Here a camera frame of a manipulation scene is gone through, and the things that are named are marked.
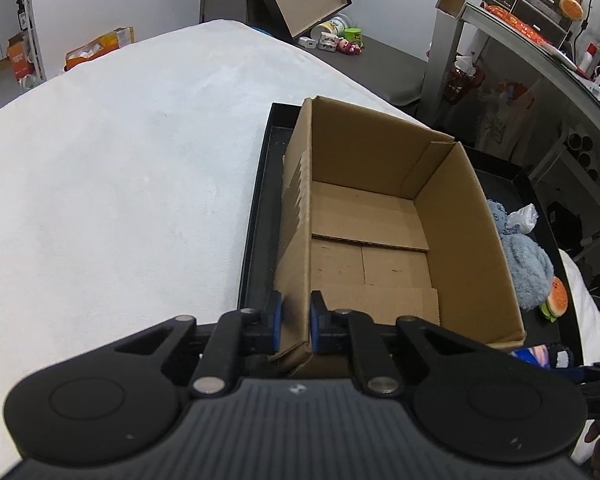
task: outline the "table leg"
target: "table leg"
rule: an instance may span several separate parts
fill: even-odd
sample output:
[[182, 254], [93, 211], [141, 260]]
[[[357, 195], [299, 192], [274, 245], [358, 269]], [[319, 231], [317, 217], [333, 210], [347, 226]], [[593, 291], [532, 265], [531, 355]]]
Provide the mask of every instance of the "table leg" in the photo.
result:
[[417, 118], [427, 126], [433, 126], [436, 118], [448, 70], [456, 60], [463, 26], [462, 20], [458, 20], [442, 10], [436, 11], [429, 61], [424, 73], [422, 96], [416, 114]]

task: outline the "white blanket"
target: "white blanket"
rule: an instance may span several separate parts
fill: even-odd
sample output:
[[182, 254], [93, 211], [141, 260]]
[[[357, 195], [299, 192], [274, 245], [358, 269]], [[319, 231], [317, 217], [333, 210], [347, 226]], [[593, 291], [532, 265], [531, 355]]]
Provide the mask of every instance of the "white blanket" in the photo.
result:
[[0, 110], [0, 474], [18, 459], [2, 402], [23, 376], [236, 307], [270, 106], [317, 94], [414, 121], [234, 22], [125, 47]]
[[[584, 364], [592, 365], [600, 362], [600, 311], [589, 294], [582, 279], [582, 275], [576, 264], [564, 251], [560, 251], [560, 257], [567, 272], [567, 279], [571, 287], [571, 297], [576, 309], [578, 327], [580, 329], [580, 340], [582, 342], [582, 357]], [[584, 436], [589, 430], [591, 422], [587, 422], [571, 458], [574, 462], [581, 464], [593, 453], [594, 443], [586, 444]]]

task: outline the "black cable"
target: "black cable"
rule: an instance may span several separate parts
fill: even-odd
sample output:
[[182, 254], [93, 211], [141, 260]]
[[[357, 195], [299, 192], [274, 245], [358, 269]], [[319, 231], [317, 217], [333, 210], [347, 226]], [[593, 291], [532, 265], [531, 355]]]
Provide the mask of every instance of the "black cable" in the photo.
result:
[[591, 4], [592, 3], [593, 3], [593, 0], [589, 0], [589, 8], [587, 9], [587, 17], [584, 20], [582, 20], [582, 25], [580, 25], [580, 32], [576, 35], [576, 37], [573, 40], [573, 56], [574, 57], [575, 57], [575, 53], [576, 53], [576, 41], [578, 41], [578, 38], [584, 32], [584, 29], [587, 28], [587, 26], [589, 25], [589, 15], [591, 14]]

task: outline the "green container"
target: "green container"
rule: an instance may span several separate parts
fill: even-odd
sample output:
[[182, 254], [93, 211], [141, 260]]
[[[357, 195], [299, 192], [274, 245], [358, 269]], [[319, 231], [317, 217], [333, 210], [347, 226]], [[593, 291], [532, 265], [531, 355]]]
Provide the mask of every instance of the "green container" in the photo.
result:
[[345, 28], [344, 39], [362, 45], [362, 30], [360, 28]]

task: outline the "blue plush toy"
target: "blue plush toy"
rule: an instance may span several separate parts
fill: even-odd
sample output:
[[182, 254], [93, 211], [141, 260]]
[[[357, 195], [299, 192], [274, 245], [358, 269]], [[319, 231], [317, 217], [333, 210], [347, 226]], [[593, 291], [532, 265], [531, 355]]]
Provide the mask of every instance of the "blue plush toy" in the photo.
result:
[[518, 304], [523, 310], [531, 310], [549, 297], [554, 266], [544, 249], [520, 234], [518, 226], [507, 225], [507, 212], [502, 204], [493, 200], [487, 203], [500, 235]]

